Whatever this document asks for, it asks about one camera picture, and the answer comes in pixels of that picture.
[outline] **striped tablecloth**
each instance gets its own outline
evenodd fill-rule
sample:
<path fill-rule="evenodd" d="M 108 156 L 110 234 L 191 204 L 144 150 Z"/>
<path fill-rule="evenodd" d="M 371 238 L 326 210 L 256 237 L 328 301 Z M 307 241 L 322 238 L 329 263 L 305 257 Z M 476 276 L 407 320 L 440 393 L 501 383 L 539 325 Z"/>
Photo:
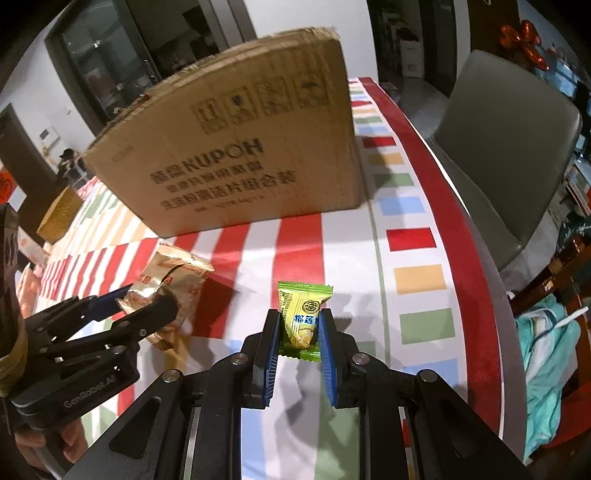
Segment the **striped tablecloth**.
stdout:
<path fill-rule="evenodd" d="M 211 260 L 187 373 L 238 351 L 277 307 L 277 281 L 334 286 L 328 305 L 361 349 L 391 368 L 436 370 L 498 432 L 501 369 L 486 279 L 456 198 L 425 143 L 371 79 L 349 82 L 367 201 L 319 213 L 171 238 Z M 134 281 L 156 235 L 102 183 L 57 244 L 37 310 Z M 92 324 L 82 335 L 110 326 Z M 85 418 L 96 437 L 170 357 L 142 342 L 141 379 Z M 242 472 L 255 480 L 357 478 L 356 413 L 330 408 L 319 364 L 280 358 L 271 406 L 242 414 Z"/>

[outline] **glass door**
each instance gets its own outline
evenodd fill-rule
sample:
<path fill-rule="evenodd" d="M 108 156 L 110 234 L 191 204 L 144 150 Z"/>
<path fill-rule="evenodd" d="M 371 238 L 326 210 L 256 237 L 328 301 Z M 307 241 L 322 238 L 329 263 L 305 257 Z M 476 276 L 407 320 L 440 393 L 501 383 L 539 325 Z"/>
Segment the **glass door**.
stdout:
<path fill-rule="evenodd" d="M 85 2 L 61 32 L 64 48 L 103 120 L 115 118 L 160 80 L 150 55 L 133 36 L 113 0 Z"/>
<path fill-rule="evenodd" d="M 253 38 L 243 0 L 74 0 L 46 46 L 96 135 L 145 89 Z"/>

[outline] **person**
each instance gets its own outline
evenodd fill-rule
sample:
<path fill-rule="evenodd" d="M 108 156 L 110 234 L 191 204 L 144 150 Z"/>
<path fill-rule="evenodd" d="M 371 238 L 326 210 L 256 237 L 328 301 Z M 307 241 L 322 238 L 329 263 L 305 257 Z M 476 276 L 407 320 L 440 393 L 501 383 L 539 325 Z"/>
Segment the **person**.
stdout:
<path fill-rule="evenodd" d="M 63 453 L 66 460 L 71 463 L 77 462 L 82 454 L 88 450 L 88 442 L 84 435 L 82 420 L 77 419 L 59 429 L 61 438 L 64 440 Z M 17 448 L 27 463 L 39 470 L 47 471 L 41 459 L 37 456 L 35 449 L 45 446 L 45 436 L 35 430 L 17 430 L 14 433 Z"/>

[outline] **colored square pattern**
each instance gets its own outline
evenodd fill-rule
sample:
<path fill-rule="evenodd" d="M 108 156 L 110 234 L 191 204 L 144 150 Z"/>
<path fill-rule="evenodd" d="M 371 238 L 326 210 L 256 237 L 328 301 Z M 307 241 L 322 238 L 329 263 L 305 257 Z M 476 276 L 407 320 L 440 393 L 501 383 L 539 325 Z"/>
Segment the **colored square pattern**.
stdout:
<path fill-rule="evenodd" d="M 360 116 L 355 118 L 356 124 L 380 124 L 382 119 L 378 116 Z"/>
<path fill-rule="evenodd" d="M 403 345 L 453 338 L 456 332 L 452 310 L 403 313 L 400 316 L 400 335 Z"/>
<path fill-rule="evenodd" d="M 393 147 L 396 146 L 396 142 L 394 137 L 367 137 L 363 139 L 363 146 L 365 148 Z"/>
<path fill-rule="evenodd" d="M 378 137 L 380 135 L 389 134 L 390 129 L 382 124 L 373 125 L 355 125 L 357 133 L 364 137 Z"/>
<path fill-rule="evenodd" d="M 378 203 L 384 216 L 425 213 L 425 208 L 419 197 L 387 197 L 379 199 Z"/>
<path fill-rule="evenodd" d="M 372 154 L 368 157 L 372 165 L 404 165 L 404 160 L 400 153 Z"/>
<path fill-rule="evenodd" d="M 391 252 L 436 247 L 433 233 L 429 227 L 386 230 L 386 237 Z"/>
<path fill-rule="evenodd" d="M 378 113 L 378 111 L 373 107 L 367 107 L 367 106 L 357 107 L 353 111 L 353 115 L 364 115 L 366 113 Z"/>
<path fill-rule="evenodd" d="M 382 187 L 413 187 L 409 173 L 378 173 L 374 175 L 376 188 Z"/>
<path fill-rule="evenodd" d="M 394 277 L 398 295 L 447 288 L 441 265 L 394 268 Z"/>
<path fill-rule="evenodd" d="M 355 108 L 358 106 L 363 106 L 363 105 L 371 105 L 371 102 L 368 102 L 367 100 L 352 100 L 351 101 L 351 107 Z"/>
<path fill-rule="evenodd" d="M 441 362 L 432 362 L 429 364 L 409 365 L 402 368 L 403 371 L 411 375 L 416 375 L 421 370 L 426 369 L 436 371 L 451 387 L 457 387 L 460 384 L 460 375 L 457 371 L 456 358 L 442 360 Z"/>

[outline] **door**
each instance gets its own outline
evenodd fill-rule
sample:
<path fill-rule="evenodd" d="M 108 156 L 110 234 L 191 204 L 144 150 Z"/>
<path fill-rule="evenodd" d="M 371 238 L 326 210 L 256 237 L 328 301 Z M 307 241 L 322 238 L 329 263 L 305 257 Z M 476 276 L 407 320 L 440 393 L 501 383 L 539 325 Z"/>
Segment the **door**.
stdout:
<path fill-rule="evenodd" d="M 81 81 L 110 120 L 159 78 L 114 0 L 90 0 L 61 34 Z"/>
<path fill-rule="evenodd" d="M 456 83 L 456 12 L 453 0 L 420 0 L 425 80 L 449 96 Z"/>
<path fill-rule="evenodd" d="M 72 101 L 95 134 L 160 81 L 123 0 L 73 2 L 46 45 Z"/>
<path fill-rule="evenodd" d="M 27 195 L 18 212 L 20 225 L 42 245 L 37 228 L 66 182 L 57 179 L 39 154 L 11 105 L 0 113 L 0 161 Z"/>
<path fill-rule="evenodd" d="M 208 0 L 126 0 L 134 23 L 162 78 L 209 55 L 242 43 L 222 30 Z"/>

